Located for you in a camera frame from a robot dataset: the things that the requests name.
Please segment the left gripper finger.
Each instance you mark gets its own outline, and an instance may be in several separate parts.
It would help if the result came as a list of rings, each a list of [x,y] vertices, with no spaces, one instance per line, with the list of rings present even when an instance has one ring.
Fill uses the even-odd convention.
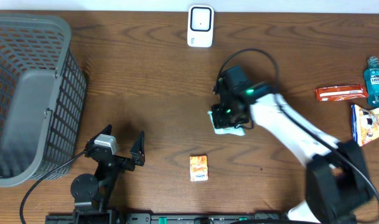
[[[141,131],[130,150],[131,159],[136,166],[143,166],[145,163],[144,139],[144,131]]]
[[[102,129],[98,134],[94,135],[91,139],[89,139],[86,143],[86,146],[91,146],[92,144],[95,143],[95,139],[101,135],[101,134],[105,134],[105,135],[110,135],[111,134],[111,130],[112,130],[112,125],[111,124],[108,124],[104,129]]]

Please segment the light green wet wipes pack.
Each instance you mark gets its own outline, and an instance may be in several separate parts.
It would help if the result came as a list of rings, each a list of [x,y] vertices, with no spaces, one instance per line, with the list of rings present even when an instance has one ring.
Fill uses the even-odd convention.
[[[232,134],[232,135],[236,135],[236,136],[244,136],[245,135],[245,130],[243,128],[216,128],[214,126],[212,112],[208,111],[207,114],[210,117],[210,121],[212,123],[215,134],[219,134],[219,135]]]

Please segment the small orange tissue pack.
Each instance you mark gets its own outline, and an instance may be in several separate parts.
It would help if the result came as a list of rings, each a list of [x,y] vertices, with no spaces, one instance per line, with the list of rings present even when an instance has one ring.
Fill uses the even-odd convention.
[[[190,156],[190,180],[200,182],[208,180],[207,156]]]

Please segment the orange snack bar wrapper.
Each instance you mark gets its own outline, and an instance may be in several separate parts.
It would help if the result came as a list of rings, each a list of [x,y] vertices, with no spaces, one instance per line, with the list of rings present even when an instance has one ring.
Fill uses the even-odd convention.
[[[356,98],[368,98],[368,92],[362,85],[344,85],[316,88],[316,98],[321,101],[345,101]]]

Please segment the yellow snack bag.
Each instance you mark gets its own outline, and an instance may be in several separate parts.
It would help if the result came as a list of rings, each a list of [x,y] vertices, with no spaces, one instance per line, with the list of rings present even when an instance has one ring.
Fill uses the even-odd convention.
[[[379,108],[366,110],[352,105],[351,110],[353,140],[363,146],[379,138]]]

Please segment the teal mouthwash bottle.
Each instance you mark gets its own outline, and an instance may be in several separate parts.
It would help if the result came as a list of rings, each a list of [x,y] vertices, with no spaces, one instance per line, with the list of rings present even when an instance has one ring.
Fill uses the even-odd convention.
[[[367,85],[368,104],[379,107],[379,60],[371,56],[367,59],[367,69],[363,72],[363,77]]]

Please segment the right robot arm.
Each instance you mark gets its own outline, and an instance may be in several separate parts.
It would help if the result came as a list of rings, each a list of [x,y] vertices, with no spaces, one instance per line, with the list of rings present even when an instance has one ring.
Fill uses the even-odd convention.
[[[306,199],[288,212],[293,221],[356,223],[353,211],[373,197],[367,166],[355,141],[340,142],[297,111],[266,83],[253,84],[239,66],[218,74],[220,103],[209,111],[216,134],[242,136],[260,126],[306,169]]]

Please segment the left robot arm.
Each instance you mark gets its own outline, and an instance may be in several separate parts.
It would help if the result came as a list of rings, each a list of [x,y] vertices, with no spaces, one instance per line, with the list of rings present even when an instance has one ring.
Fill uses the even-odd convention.
[[[117,156],[116,138],[107,125],[86,144],[84,155],[97,162],[94,174],[81,174],[70,188],[74,198],[74,223],[124,223],[124,216],[108,206],[115,183],[120,174],[134,171],[145,163],[144,132],[140,132],[130,149],[130,157]]]

